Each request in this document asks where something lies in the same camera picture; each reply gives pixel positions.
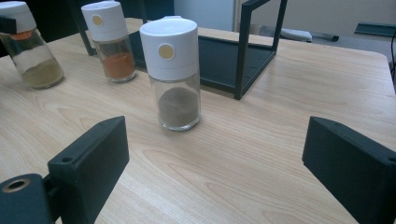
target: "ground spice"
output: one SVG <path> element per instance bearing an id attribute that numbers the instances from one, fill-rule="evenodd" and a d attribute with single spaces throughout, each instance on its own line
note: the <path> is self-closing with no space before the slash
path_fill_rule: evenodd
<path id="1" fill-rule="evenodd" d="M 180 87 L 166 91 L 160 97 L 158 107 L 160 120 L 171 127 L 189 125 L 200 116 L 197 95 Z"/>
<path id="2" fill-rule="evenodd" d="M 110 78 L 123 79 L 134 72 L 132 53 L 119 53 L 103 60 L 106 75 Z"/>

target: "white cap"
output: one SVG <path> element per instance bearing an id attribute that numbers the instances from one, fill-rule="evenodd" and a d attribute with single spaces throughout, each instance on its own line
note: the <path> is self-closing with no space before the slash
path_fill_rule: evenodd
<path id="1" fill-rule="evenodd" d="M 199 70 L 195 21 L 165 17 L 140 27 L 148 73 L 159 80 L 179 80 Z"/>
<path id="2" fill-rule="evenodd" d="M 0 3 L 0 16 L 17 21 L 17 33 L 36 28 L 35 18 L 25 2 L 11 1 Z"/>
<path id="3" fill-rule="evenodd" d="M 121 4 L 103 1 L 81 8 L 94 41 L 110 41 L 128 35 Z"/>

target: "wooden table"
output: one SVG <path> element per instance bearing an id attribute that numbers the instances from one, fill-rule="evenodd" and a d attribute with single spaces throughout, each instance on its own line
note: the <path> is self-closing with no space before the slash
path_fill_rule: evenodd
<path id="1" fill-rule="evenodd" d="M 160 126 L 148 74 L 108 83 L 79 35 L 49 47 L 66 80 L 47 90 L 25 89 L 10 58 L 0 59 L 0 181 L 46 175 L 94 124 L 123 115 L 131 160 L 97 223 L 354 223 L 303 165 L 310 116 L 396 149 L 396 96 L 378 53 L 281 40 L 241 101 L 202 91 L 202 120 L 178 133 Z"/>

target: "floor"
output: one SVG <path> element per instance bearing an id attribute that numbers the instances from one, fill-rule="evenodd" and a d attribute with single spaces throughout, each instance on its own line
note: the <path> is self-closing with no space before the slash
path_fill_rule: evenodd
<path id="1" fill-rule="evenodd" d="M 268 27 L 260 27 L 259 35 L 266 36 L 274 36 L 274 30 Z M 390 49 L 390 41 L 391 38 L 382 38 L 382 39 L 374 39 L 374 38 L 357 38 L 351 36 L 340 36 L 337 41 L 332 41 L 332 35 L 323 35 L 311 33 L 312 35 L 312 43 L 313 44 L 321 44 L 321 45 L 329 45 L 336 46 L 347 49 L 361 49 L 361 50 L 369 50 L 384 54 L 388 58 L 389 66 L 392 62 L 392 54 Z M 396 43 L 393 43 L 393 51 L 396 51 Z M 396 78 L 393 80 L 393 84 L 396 90 Z"/>

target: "black cable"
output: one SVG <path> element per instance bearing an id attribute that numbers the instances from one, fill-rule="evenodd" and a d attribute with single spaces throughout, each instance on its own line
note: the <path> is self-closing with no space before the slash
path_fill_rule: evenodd
<path id="1" fill-rule="evenodd" d="M 393 41 L 394 41 L 394 39 L 395 39 L 395 36 L 396 36 L 396 31 L 395 31 L 395 33 L 393 34 L 392 41 L 390 41 L 390 52 L 391 52 L 391 54 L 392 54 L 392 65 L 393 65 L 393 67 L 392 67 L 391 70 L 390 70 L 390 75 L 392 76 L 392 80 L 393 80 L 393 81 L 394 81 L 394 79 L 395 79 L 395 72 L 396 72 L 396 69 L 395 69 L 395 65 L 396 65 L 396 63 L 395 63 L 395 55 L 394 55 L 394 53 L 393 53 Z"/>

